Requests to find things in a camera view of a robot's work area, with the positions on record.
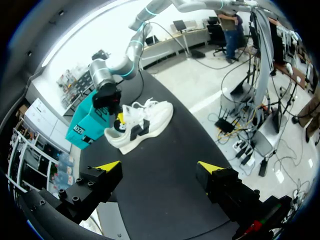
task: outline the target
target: white wall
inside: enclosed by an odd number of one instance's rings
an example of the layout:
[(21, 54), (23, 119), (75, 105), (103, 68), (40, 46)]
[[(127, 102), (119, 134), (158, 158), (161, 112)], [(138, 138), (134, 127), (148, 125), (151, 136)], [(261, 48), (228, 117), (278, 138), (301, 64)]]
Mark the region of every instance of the white wall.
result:
[[(41, 78), (34, 81), (34, 86), (46, 101), (60, 114), (65, 110), (60, 102), (63, 92), (56, 84), (66, 69), (72, 69), (77, 63), (88, 65), (94, 53), (103, 49), (112, 55), (124, 54), (131, 37), (135, 32), (128, 25), (136, 15), (150, 2), (139, 0), (126, 3), (97, 17), (77, 32), (54, 56), (46, 66)], [(173, 21), (195, 20), (198, 28), (202, 28), (202, 20), (216, 16), (214, 10), (197, 10), (188, 13), (179, 12), (173, 5), (156, 16), (151, 22), (157, 22), (170, 33)], [(160, 40), (170, 36), (159, 26), (153, 25), (153, 35)]]

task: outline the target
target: black logo on shoe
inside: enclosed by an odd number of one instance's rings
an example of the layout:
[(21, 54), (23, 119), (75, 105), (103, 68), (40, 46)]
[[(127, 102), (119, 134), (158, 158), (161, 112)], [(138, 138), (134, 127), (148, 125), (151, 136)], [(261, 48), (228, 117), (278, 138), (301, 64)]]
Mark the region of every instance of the black logo on shoe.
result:
[(136, 125), (131, 129), (130, 141), (133, 141), (137, 136), (143, 136), (149, 133), (150, 121), (143, 119), (143, 129), (140, 125)]

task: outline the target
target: white cabinet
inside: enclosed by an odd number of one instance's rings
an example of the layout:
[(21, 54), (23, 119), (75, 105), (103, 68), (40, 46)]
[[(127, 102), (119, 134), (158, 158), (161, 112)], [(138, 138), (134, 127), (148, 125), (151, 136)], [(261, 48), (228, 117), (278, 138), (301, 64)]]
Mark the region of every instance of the white cabinet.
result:
[(56, 128), (53, 129), (50, 140), (52, 140), (56, 145), (59, 145), (61, 148), (63, 148), (63, 150), (68, 150), (68, 153), (70, 152), (71, 142), (66, 139), (66, 135), (62, 135), (61, 132)]
[(54, 127), (56, 130), (58, 130), (64, 137), (67, 136), (68, 127), (65, 125), (62, 121), (58, 119), (56, 122), (56, 125)]
[(30, 106), (28, 110), (25, 112), (24, 119), (28, 124), (32, 124), (32, 128), (36, 128), (42, 134), (46, 136), (50, 136), (54, 125), (50, 124), (48, 121), (44, 119), (44, 117), (37, 111), (34, 107)]
[(26, 111), (24, 120), (34, 130), (52, 140), (58, 147), (67, 153), (70, 152), (71, 143), (66, 140), (68, 127), (39, 98)]
[(52, 126), (55, 126), (58, 118), (44, 105), (44, 103), (37, 98), (32, 106), (41, 114), (41, 116)]

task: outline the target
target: jeans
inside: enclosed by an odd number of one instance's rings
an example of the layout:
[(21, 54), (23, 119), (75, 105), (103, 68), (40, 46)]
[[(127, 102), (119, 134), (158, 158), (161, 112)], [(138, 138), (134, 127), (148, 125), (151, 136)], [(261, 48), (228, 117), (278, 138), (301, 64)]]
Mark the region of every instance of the jeans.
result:
[(226, 41), (226, 58), (231, 59), (235, 57), (235, 50), (238, 46), (238, 32), (237, 30), (223, 31)]

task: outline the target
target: office chair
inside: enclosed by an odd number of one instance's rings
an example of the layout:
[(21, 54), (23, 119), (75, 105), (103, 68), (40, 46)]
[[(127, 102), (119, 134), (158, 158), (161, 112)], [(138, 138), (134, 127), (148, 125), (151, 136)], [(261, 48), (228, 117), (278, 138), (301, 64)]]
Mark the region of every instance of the office chair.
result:
[(213, 56), (216, 56), (216, 53), (219, 52), (223, 52), (224, 54), (226, 54), (227, 50), (225, 47), (227, 46), (227, 42), (221, 26), (219, 24), (212, 24), (208, 25), (207, 28), (211, 38), (209, 44), (218, 46), (218, 48), (214, 51)]

